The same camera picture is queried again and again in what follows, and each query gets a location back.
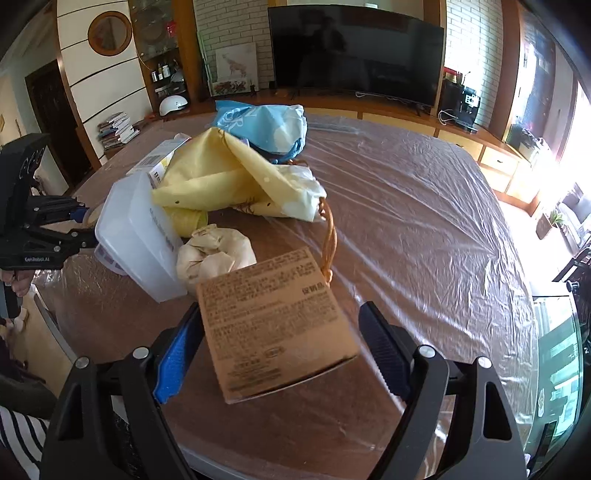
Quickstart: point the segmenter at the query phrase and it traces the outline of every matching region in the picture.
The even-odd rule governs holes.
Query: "black tv screen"
[[[441,27],[343,5],[272,7],[269,24],[280,88],[354,90],[435,104]]]

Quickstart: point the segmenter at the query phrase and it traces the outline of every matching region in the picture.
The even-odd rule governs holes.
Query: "potted plant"
[[[537,226],[535,227],[535,233],[538,235],[538,238],[542,240],[550,233],[552,227],[558,227],[563,224],[564,217],[562,213],[554,209],[549,215],[546,215],[545,213],[542,214],[540,220],[538,220]]]

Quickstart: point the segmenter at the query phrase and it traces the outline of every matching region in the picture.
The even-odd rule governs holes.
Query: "white brick wall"
[[[445,66],[471,72],[465,85],[481,96],[476,122],[488,127],[503,55],[501,0],[447,0]]]
[[[256,42],[259,87],[267,88],[275,79],[268,0],[193,0],[193,4],[212,80],[217,81],[217,48]]]

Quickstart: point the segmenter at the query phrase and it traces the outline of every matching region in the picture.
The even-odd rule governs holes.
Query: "robotic arm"
[[[391,326],[372,302],[359,311],[359,328],[390,392],[407,404],[368,480],[414,480],[437,426],[445,395],[455,395],[450,431],[437,471],[441,480],[525,480],[515,417],[491,361],[444,359]],[[150,346],[102,365],[79,358],[58,400],[41,461],[41,480],[209,480],[180,453],[160,409],[182,386],[204,330],[193,304],[176,329]],[[111,395],[121,395],[132,444],[143,471],[126,461],[114,426]]]
[[[10,142],[0,151],[0,269],[59,270],[81,248],[97,245],[91,229],[60,233],[43,228],[51,223],[75,220],[82,223],[83,203],[62,196],[33,196],[33,174],[41,164],[49,136],[29,134]],[[20,301],[12,288],[2,283],[0,317],[16,318]]]

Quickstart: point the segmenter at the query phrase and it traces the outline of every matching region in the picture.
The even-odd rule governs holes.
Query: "white plastic container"
[[[162,207],[153,204],[146,172],[113,184],[95,234],[107,253],[157,302],[187,294],[176,273],[183,242]]]

